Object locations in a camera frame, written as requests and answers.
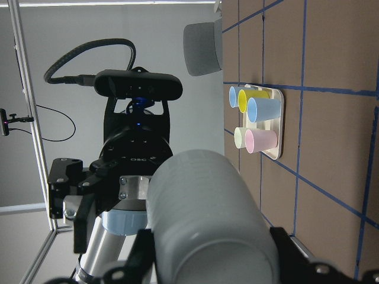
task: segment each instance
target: yellow cup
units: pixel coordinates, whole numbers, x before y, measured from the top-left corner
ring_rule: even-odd
[[[246,112],[246,109],[248,107],[248,101],[250,98],[269,99],[269,95],[266,91],[240,90],[238,93],[238,108],[240,112]]]

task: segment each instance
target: beige plastic tray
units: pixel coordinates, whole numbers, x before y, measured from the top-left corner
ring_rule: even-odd
[[[278,89],[271,89],[261,86],[255,85],[245,85],[246,88],[255,88],[258,90],[268,92],[270,99],[277,99],[280,101],[280,117],[274,118],[273,120],[266,120],[262,122],[252,123],[248,119],[248,114],[245,112],[243,114],[243,127],[248,127],[252,129],[260,129],[260,130],[273,130],[278,136],[278,145],[275,148],[262,151],[271,159],[276,160],[279,159],[282,155],[282,138],[283,138],[283,116],[284,116],[284,96],[281,91]]]

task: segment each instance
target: thin black wire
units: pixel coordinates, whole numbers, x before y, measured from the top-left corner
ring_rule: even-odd
[[[73,137],[73,136],[75,135],[75,133],[76,133],[76,125],[75,125],[75,123],[73,122],[73,120],[71,119],[71,117],[69,117],[67,114],[64,114],[63,112],[61,112],[61,111],[57,111],[56,109],[53,109],[53,108],[48,108],[48,107],[46,107],[46,106],[42,106],[42,105],[36,105],[36,106],[37,106],[37,107],[40,107],[40,108],[48,109],[48,110],[50,110],[50,111],[55,111],[55,112],[58,112],[59,114],[64,115],[65,117],[67,117],[67,118],[71,121],[71,123],[72,123],[72,125],[73,125],[73,133],[72,133],[68,138],[66,138],[66,139],[62,139],[62,140],[51,140],[51,139],[42,138],[42,140],[46,140],[46,141],[50,141],[50,142],[63,142],[63,141],[67,141],[68,139],[70,139],[71,137]],[[10,130],[10,131],[12,131],[12,130],[20,130],[20,131],[22,131],[22,132],[26,132],[26,133],[31,134],[31,132],[26,131],[26,130],[23,130],[23,129],[20,129],[20,128],[10,128],[9,130]]]

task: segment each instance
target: pink cup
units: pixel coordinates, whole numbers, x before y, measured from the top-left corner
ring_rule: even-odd
[[[272,130],[247,130],[245,134],[245,145],[247,151],[256,153],[275,148],[278,144],[278,137]]]

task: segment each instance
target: light blue cup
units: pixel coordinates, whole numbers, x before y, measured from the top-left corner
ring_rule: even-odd
[[[240,90],[257,90],[258,88],[246,88],[246,87],[230,87],[229,89],[229,103],[232,108],[238,107],[238,93]]]
[[[250,98],[248,118],[250,122],[272,120],[280,117],[281,103],[277,99]]]

